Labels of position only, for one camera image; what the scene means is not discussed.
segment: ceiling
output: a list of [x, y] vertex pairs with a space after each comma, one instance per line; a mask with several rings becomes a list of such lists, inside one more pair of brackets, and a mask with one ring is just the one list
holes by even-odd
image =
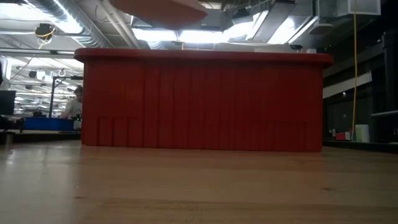
[[[65, 28], [59, 17], [48, 11], [38, 11], [27, 2], [41, 1], [0, 0], [0, 49], [3, 49], [0, 55], [11, 65], [8, 78], [12, 80], [3, 88], [17, 90], [16, 114], [23, 115], [34, 110], [49, 110], [51, 76], [64, 72], [65, 77], [83, 76], [83, 64], [72, 59], [70, 54], [86, 47], [84, 40], [88, 38], [99, 43], [99, 47], [294, 53], [296, 50], [292, 50], [290, 44], [302, 45], [301, 52], [305, 52], [335, 45], [353, 31], [352, 13], [323, 3], [336, 4], [342, 0], [319, 0], [315, 1], [316, 5], [312, 0], [205, 1], [203, 6], [208, 15], [181, 30], [167, 30], [157, 21], [142, 21], [116, 11], [108, 0], [58, 0], [65, 3], [66, 21], [81, 28], [80, 33], [73, 34], [67, 32], [72, 25], [67, 24]], [[325, 10], [334, 13], [324, 14]], [[358, 25], [364, 26], [376, 16], [377, 9], [373, 14], [361, 12]], [[56, 27], [49, 41], [35, 35], [39, 24]], [[317, 24], [329, 24], [332, 29], [310, 34]], [[32, 50], [39, 48], [52, 51], [34, 54]], [[23, 54], [10, 53], [7, 49], [19, 49]], [[61, 51], [69, 51], [66, 52], [69, 54], [60, 54]], [[32, 71], [39, 72], [41, 79], [29, 78]], [[72, 89], [82, 85], [82, 81], [68, 79], [58, 84], [54, 98], [56, 113], [62, 110], [67, 98], [73, 96]]]

